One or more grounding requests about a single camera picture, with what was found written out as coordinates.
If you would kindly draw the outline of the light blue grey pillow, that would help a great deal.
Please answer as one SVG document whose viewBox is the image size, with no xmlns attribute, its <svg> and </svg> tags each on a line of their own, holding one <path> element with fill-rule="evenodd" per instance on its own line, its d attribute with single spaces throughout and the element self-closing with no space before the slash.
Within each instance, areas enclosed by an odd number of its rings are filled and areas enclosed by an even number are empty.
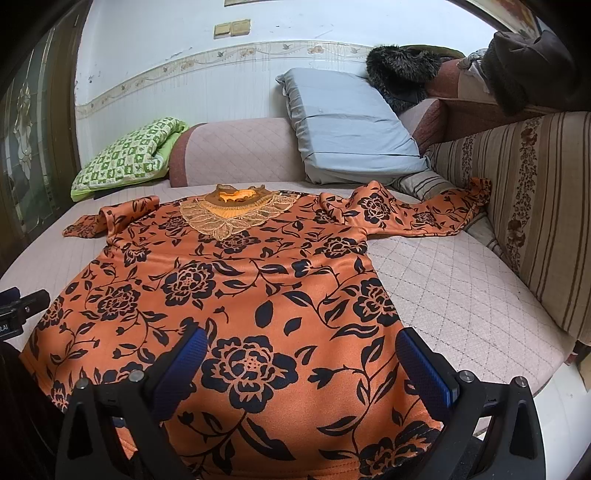
<svg viewBox="0 0 591 480">
<path fill-rule="evenodd" d="M 415 139 L 365 78 L 293 68 L 276 82 L 311 183 L 389 185 L 427 168 Z"/>
</svg>

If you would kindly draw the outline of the pink quilted bolster cushion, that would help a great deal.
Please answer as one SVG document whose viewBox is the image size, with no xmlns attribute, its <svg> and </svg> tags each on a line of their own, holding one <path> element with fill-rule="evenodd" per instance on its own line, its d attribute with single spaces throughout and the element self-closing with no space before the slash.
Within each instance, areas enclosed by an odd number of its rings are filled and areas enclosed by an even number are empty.
<svg viewBox="0 0 591 480">
<path fill-rule="evenodd" d="M 284 118 L 192 126 L 172 147 L 168 176 L 173 188 L 305 179 L 297 138 Z"/>
</svg>

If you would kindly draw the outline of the dark brown hanging garment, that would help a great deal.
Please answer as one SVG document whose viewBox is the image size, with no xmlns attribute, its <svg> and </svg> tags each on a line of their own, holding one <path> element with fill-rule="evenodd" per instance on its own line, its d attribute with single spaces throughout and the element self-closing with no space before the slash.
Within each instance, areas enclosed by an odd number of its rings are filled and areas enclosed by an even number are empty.
<svg viewBox="0 0 591 480">
<path fill-rule="evenodd" d="M 482 74 L 508 116 L 528 106 L 590 109 L 590 77 L 562 41 L 546 30 L 535 39 L 497 32 L 481 60 Z"/>
</svg>

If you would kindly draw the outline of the black fur trimmed garment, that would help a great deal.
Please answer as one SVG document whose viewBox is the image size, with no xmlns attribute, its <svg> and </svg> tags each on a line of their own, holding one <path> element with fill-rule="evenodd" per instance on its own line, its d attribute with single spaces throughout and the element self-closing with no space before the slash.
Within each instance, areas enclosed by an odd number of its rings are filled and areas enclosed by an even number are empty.
<svg viewBox="0 0 591 480">
<path fill-rule="evenodd" d="M 458 50 L 440 46 L 378 46 L 367 56 L 367 78 L 394 114 L 401 115 L 427 98 L 426 85 L 444 62 L 463 57 Z"/>
</svg>

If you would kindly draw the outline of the orange black floral blouse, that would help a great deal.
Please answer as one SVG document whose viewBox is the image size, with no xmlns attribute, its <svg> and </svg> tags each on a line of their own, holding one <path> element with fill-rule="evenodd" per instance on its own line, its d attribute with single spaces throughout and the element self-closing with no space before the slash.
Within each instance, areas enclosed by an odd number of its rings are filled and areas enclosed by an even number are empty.
<svg viewBox="0 0 591 480">
<path fill-rule="evenodd" d="M 290 207 L 224 239 L 190 219 L 199 196 L 103 208 L 68 227 L 106 246 L 22 361 L 65 410 L 80 378 L 122 380 L 198 326 L 207 355 L 165 425 L 194 478 L 376 478 L 425 454 L 440 426 L 398 359 L 402 322 L 368 241 L 458 234 L 490 191 L 475 179 L 417 204 L 377 182 L 346 198 L 277 192 Z"/>
</svg>

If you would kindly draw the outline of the brown striped folded quilt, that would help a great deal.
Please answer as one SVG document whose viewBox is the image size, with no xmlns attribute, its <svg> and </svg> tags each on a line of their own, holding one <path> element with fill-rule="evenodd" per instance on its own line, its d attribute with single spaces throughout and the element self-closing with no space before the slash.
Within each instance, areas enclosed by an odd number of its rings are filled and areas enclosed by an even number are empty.
<svg viewBox="0 0 591 480">
<path fill-rule="evenodd" d="M 420 200 L 488 178 L 505 262 L 557 325 L 590 341 L 590 115 L 553 113 L 435 144 L 394 187 Z"/>
</svg>

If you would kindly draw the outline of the green checkered pillow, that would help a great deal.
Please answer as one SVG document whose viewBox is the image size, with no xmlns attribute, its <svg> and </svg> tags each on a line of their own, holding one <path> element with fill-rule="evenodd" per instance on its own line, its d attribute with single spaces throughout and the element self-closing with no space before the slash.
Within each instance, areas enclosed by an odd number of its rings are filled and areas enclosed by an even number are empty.
<svg viewBox="0 0 591 480">
<path fill-rule="evenodd" d="M 185 122 L 163 117 L 120 137 L 76 175 L 71 200 L 165 177 L 172 147 L 186 130 Z"/>
</svg>

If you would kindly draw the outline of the dark wooden glass door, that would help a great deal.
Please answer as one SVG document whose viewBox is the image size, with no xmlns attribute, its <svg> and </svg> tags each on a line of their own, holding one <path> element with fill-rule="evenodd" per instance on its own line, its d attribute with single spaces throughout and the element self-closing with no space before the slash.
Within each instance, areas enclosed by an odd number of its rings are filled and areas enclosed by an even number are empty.
<svg viewBox="0 0 591 480">
<path fill-rule="evenodd" d="M 58 1 L 1 80 L 1 269 L 73 204 L 81 168 L 74 77 L 91 4 Z"/>
</svg>

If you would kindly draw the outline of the beige wall switch plate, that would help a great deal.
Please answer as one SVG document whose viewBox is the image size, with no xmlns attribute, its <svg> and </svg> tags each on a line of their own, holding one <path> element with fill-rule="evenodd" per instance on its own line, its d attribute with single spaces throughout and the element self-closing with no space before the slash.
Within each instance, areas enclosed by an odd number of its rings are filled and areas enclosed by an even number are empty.
<svg viewBox="0 0 591 480">
<path fill-rule="evenodd" d="M 232 22 L 219 23 L 214 26 L 214 38 L 237 37 L 249 35 L 252 29 L 252 20 L 243 19 Z"/>
</svg>

